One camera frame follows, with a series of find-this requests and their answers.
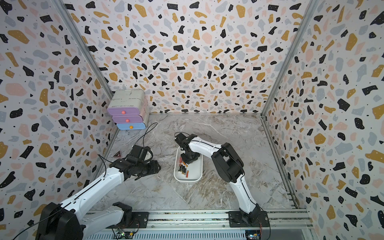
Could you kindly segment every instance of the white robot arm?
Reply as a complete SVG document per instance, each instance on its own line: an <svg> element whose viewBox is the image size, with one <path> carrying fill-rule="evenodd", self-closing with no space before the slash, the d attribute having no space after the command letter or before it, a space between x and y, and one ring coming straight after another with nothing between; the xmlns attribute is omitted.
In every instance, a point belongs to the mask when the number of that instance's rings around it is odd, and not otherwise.
<svg viewBox="0 0 384 240"><path fill-rule="evenodd" d="M239 201L242 219L247 225L252 225L260 213L260 207L253 199L245 182L244 164L229 143L223 145L205 141L197 135L185 136L179 133L175 142L185 153L181 158L189 164L203 154L212 159L219 176L232 187Z"/></svg>

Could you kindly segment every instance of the white tray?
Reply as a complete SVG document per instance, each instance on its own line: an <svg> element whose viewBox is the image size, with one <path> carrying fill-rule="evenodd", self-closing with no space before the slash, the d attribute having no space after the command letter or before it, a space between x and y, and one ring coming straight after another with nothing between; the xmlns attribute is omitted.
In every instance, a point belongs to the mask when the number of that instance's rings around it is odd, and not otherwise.
<svg viewBox="0 0 384 240"><path fill-rule="evenodd" d="M191 164L188 164L187 170L188 172L188 178L187 175L183 175L181 172L179 172L179 159L180 155L184 153L180 149L180 147L177 148L176 152L176 160L175 160L175 169L173 171L173 176L175 179L179 182L184 182L184 183L193 183L193 182L198 182L201 177L203 176L203 155L200 154L200 157L192 162Z"/></svg>

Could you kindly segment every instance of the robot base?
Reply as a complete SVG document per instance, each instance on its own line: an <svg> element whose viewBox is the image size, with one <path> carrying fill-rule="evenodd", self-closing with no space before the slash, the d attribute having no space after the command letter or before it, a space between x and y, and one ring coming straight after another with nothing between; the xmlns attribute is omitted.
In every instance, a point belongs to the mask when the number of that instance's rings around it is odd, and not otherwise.
<svg viewBox="0 0 384 240"><path fill-rule="evenodd" d="M247 225L242 219L242 213L240 211L231 211L228 212L229 217L229 226L230 227L260 227L260 224L263 227L269 227L269 218L266 211L260 211L256 220L250 225Z"/></svg>

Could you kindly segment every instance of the black mounting plate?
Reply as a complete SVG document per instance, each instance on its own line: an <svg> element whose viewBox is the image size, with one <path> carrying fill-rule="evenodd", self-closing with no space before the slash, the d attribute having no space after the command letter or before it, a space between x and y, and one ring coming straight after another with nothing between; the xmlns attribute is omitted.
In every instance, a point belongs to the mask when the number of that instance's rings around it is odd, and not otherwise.
<svg viewBox="0 0 384 240"><path fill-rule="evenodd" d="M132 212L133 222L129 226L112 225L107 228L147 228L149 212Z"/></svg>
<svg viewBox="0 0 384 240"><path fill-rule="evenodd" d="M257 219L253 222L251 226L245 224L240 211L228 212L228 218L230 227L260 227L260 224L263 226L263 228L270 226L266 211L260 211Z"/></svg>

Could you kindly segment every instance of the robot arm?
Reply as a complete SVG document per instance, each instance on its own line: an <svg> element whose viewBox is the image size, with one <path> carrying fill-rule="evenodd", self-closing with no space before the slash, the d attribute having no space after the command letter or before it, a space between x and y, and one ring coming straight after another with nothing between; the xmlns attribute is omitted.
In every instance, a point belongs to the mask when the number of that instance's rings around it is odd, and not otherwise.
<svg viewBox="0 0 384 240"><path fill-rule="evenodd" d="M125 227L132 223L132 207L117 202L97 214L85 214L115 186L135 175L137 179L156 174L161 166L149 147L134 145L123 159L109 165L106 172L60 204L51 202L41 212L36 240L82 240L101 229Z"/></svg>
<svg viewBox="0 0 384 240"><path fill-rule="evenodd" d="M260 207L253 199L244 177L244 163L229 143L223 145L205 141L197 135L185 136L179 133L175 137L176 143L185 153L181 158L189 164L203 154L212 159L219 176L232 187L244 222L251 225L260 213Z"/></svg>

